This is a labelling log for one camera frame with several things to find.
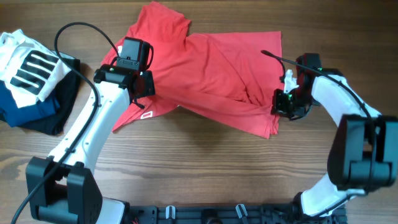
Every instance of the wood plank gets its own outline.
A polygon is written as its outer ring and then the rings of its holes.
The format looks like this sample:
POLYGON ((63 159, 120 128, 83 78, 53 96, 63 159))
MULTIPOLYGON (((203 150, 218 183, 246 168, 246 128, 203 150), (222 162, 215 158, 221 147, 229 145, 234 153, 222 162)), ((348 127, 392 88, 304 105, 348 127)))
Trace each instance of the wood plank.
MULTIPOLYGON (((147 4, 71 1, 2 4, 0 31, 21 28, 52 49, 61 26, 84 21, 103 29, 115 42, 147 4)), ((163 3, 192 20, 191 33, 281 30, 285 57, 320 53, 324 66, 339 68, 370 105, 382 113, 398 115, 396 1, 163 3)), ((62 34, 59 48, 82 59, 85 75, 92 77, 110 46, 93 30, 73 27, 62 34)), ((81 86, 66 131, 89 91, 86 84, 81 86)), ((323 108, 315 108, 303 120, 282 119, 279 129, 278 135, 266 140, 179 108, 111 134, 101 151, 95 177, 104 196, 133 205, 288 202, 326 172, 336 127, 323 108)), ((45 157, 63 136, 11 129, 0 123, 0 223, 9 223, 26 196, 24 170, 29 159, 45 157)), ((350 202, 349 222, 396 222, 397 195, 395 184, 350 202)), ((28 210, 20 223, 34 223, 28 210)))

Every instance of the black and white striped fabric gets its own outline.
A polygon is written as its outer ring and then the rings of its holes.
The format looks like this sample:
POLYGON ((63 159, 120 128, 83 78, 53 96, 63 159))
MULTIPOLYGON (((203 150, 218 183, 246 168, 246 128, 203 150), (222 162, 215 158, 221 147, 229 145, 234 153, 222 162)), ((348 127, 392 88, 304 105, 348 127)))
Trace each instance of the black and white striped fabric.
POLYGON ((0 36, 0 80, 18 108, 44 101, 69 71, 53 52, 21 30, 0 36))

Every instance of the blue fabric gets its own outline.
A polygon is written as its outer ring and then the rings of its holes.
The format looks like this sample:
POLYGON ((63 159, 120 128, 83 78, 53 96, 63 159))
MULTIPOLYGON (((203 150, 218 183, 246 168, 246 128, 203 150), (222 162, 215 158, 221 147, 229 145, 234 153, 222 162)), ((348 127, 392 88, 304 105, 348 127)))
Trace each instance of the blue fabric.
POLYGON ((0 81, 0 113, 10 127, 54 115, 59 107, 53 90, 44 102, 38 101, 35 105, 18 108, 11 91, 6 88, 4 82, 0 81))

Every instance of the black camera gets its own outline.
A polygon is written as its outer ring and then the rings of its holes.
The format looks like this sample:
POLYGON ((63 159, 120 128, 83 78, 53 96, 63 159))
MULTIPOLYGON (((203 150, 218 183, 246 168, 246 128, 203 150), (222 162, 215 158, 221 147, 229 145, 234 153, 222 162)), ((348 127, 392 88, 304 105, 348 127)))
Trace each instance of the black camera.
POLYGON ((116 83, 120 88, 129 90, 130 102, 141 109, 144 105, 138 98, 155 95, 154 77, 147 69, 154 58, 154 48, 140 39, 126 37, 120 57, 115 57, 110 65, 102 65, 94 74, 94 82, 116 83), (148 63, 149 52, 152 56, 148 63))

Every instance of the red cloth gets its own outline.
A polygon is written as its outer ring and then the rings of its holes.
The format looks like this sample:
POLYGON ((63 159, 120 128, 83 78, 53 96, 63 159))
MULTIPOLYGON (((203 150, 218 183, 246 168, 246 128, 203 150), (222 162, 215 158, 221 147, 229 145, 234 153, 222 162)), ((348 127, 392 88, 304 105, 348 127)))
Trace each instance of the red cloth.
MULTIPOLYGON (((277 60, 260 53, 282 56, 280 32, 192 34, 190 20, 157 2, 142 8, 126 37, 154 46, 150 70, 156 95, 138 99, 113 130, 137 119, 172 111, 177 105, 242 131, 268 138, 277 134, 278 116, 271 115, 272 96, 283 88, 277 60)), ((123 45, 121 39, 116 46, 123 45)), ((111 63, 113 49, 102 63, 111 63)))

